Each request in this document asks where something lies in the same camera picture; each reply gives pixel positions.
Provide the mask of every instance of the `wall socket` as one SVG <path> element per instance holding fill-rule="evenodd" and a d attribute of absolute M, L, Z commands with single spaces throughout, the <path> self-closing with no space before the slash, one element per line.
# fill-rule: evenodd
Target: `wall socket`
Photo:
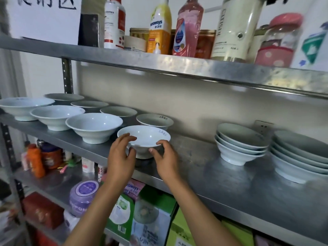
<path fill-rule="evenodd" d="M 273 123 L 256 120 L 253 124 L 253 129 L 261 135 L 267 135 L 274 127 Z"/>

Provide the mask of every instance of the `orange bottle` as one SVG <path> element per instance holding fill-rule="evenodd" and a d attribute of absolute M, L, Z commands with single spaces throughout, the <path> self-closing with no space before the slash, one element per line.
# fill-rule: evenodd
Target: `orange bottle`
<path fill-rule="evenodd" d="M 32 171 L 37 178 L 42 178 L 46 175 L 41 158 L 41 150 L 36 147 L 36 144 L 30 144 L 27 149 L 27 157 L 32 164 Z"/>

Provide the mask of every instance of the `hand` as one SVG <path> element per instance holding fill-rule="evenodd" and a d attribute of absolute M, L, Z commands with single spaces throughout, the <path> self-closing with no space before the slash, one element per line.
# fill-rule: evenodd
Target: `hand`
<path fill-rule="evenodd" d="M 130 148 L 126 156 L 126 147 L 130 141 L 135 141 L 130 133 L 118 137 L 111 146 L 108 156 L 108 169 L 106 182 L 114 183 L 117 188 L 124 188 L 132 177 L 135 167 L 136 150 Z"/>
<path fill-rule="evenodd" d="M 171 180 L 181 179 L 179 174 L 179 156 L 167 140 L 160 140 L 156 143 L 162 144 L 164 147 L 163 157 L 154 148 L 150 148 L 149 152 L 154 156 L 157 165 L 157 172 L 162 180 L 168 185 Z"/>

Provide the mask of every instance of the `ceramic bowl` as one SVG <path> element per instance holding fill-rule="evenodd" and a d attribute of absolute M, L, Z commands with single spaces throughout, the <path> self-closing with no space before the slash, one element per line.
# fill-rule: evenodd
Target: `ceramic bowl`
<path fill-rule="evenodd" d="M 130 125 L 131 118 L 137 115 L 137 111 L 128 107 L 108 106 L 100 110 L 101 113 L 112 114 L 123 119 L 122 127 Z"/>
<path fill-rule="evenodd" d="M 174 124 L 171 118 L 158 114 L 141 114 L 136 119 L 141 125 L 153 126 L 164 130 L 167 130 L 168 127 Z"/>
<path fill-rule="evenodd" d="M 274 135 L 285 149 L 310 160 L 328 163 L 328 144 L 291 131 L 275 131 Z"/>
<path fill-rule="evenodd" d="M 55 105 L 71 105 L 71 102 L 84 99 L 84 96 L 68 93 L 49 93 L 44 97 L 55 100 Z"/>
<path fill-rule="evenodd" d="M 18 121 L 35 121 L 30 112 L 36 107 L 52 105 L 55 101 L 48 98 L 10 97 L 0 99 L 0 108 L 13 115 Z"/>
<path fill-rule="evenodd" d="M 299 156 L 295 153 L 292 153 L 290 151 L 288 151 L 287 149 L 283 148 L 282 146 L 280 146 L 275 140 L 273 140 L 273 143 L 272 143 L 272 146 L 277 149 L 278 151 L 280 151 L 281 153 L 295 159 L 295 160 L 298 160 L 298 161 L 301 161 L 301 162 L 304 162 L 306 164 L 309 164 L 309 165 L 312 165 L 312 166 L 315 166 L 315 167 L 320 167 L 320 168 L 326 168 L 328 169 L 328 164 L 326 163 L 321 163 L 321 162 L 318 162 L 318 161 L 314 161 L 314 160 L 310 160 L 310 159 L 307 159 L 307 158 L 304 158 L 302 156 Z"/>
<path fill-rule="evenodd" d="M 298 166 L 300 168 L 303 168 L 303 169 L 306 169 L 306 170 L 309 170 L 309 171 L 312 171 L 312 172 L 315 172 L 315 173 L 318 173 L 318 174 L 328 174 L 328 169 L 314 167 L 314 166 L 308 165 L 308 164 L 306 164 L 304 162 L 295 160 L 295 159 L 293 159 L 293 158 L 291 158 L 291 157 L 289 157 L 289 156 L 287 156 L 287 155 L 279 152 L 274 147 L 272 147 L 270 149 L 270 152 L 272 152 L 274 155 L 276 155 L 277 157 L 281 158 L 282 160 L 287 161 L 288 163 L 293 164 L 295 166 Z"/>
<path fill-rule="evenodd" d="M 296 165 L 290 164 L 287 161 L 282 160 L 274 153 L 270 152 L 273 163 L 275 164 L 275 171 L 292 182 L 296 182 L 299 184 L 304 184 L 310 180 L 317 179 L 327 179 L 328 175 L 326 174 L 318 174 L 304 168 L 300 168 Z"/>
<path fill-rule="evenodd" d="M 70 129 L 65 123 L 67 118 L 83 114 L 84 112 L 85 110 L 79 107 L 51 105 L 35 108 L 31 111 L 31 115 L 47 125 L 50 130 L 64 131 Z"/>
<path fill-rule="evenodd" d="M 85 109 L 86 113 L 97 113 L 101 108 L 108 106 L 108 103 L 100 101 L 76 101 L 71 103 L 72 106 L 80 107 Z"/>
<path fill-rule="evenodd" d="M 251 154 L 251 155 L 259 155 L 259 154 L 264 154 L 267 150 L 262 150 L 262 151 L 257 151 L 257 150 L 250 150 L 250 149 L 244 149 L 241 147 L 238 147 L 236 145 L 231 144 L 230 142 L 227 142 L 225 140 L 223 140 L 221 137 L 219 137 L 218 135 L 215 135 L 214 137 L 216 142 L 221 143 L 222 145 L 233 149 L 235 151 L 241 152 L 241 153 L 245 153 L 245 154 Z"/>
<path fill-rule="evenodd" d="M 221 123 L 216 133 L 225 141 L 244 149 L 262 151 L 269 146 L 264 137 L 250 128 L 232 123 Z"/>
<path fill-rule="evenodd" d="M 122 123 L 120 117 L 103 113 L 86 113 L 66 120 L 66 125 L 89 144 L 106 142 Z"/>
<path fill-rule="evenodd" d="M 240 153 L 237 152 L 233 149 L 230 149 L 223 144 L 216 142 L 217 147 L 219 148 L 221 152 L 221 158 L 224 159 L 226 162 L 229 162 L 232 165 L 236 166 L 243 166 L 245 165 L 246 162 L 255 160 L 258 157 L 262 157 L 265 155 L 260 154 L 260 155 L 251 155 L 251 154 L 245 154 L 245 153 Z"/>
<path fill-rule="evenodd" d="M 119 137 L 125 133 L 130 133 L 130 135 L 137 137 L 137 140 L 129 142 L 127 148 L 133 147 L 137 151 L 136 158 L 138 159 L 150 159 L 153 157 L 149 152 L 150 148 L 158 149 L 161 147 L 161 145 L 156 144 L 159 140 L 171 140 L 168 132 L 152 126 L 128 126 L 120 129 L 117 132 L 117 136 Z"/>

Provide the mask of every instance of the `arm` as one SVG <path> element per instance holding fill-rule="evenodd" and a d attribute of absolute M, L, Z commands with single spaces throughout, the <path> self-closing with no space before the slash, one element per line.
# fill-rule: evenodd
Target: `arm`
<path fill-rule="evenodd" d="M 97 246 L 104 233 L 105 225 L 112 209 L 131 179 L 136 151 L 131 149 L 126 156 L 125 149 L 129 141 L 136 137 L 124 134 L 112 144 L 108 156 L 108 170 L 105 183 L 80 219 L 63 246 Z"/>
<path fill-rule="evenodd" d="M 157 171 L 177 200 L 196 245 L 240 246 L 241 244 L 235 237 L 207 209 L 180 177 L 178 154 L 169 142 L 161 140 L 157 144 L 163 144 L 165 149 L 163 157 L 157 150 L 150 149 L 157 164 Z"/>

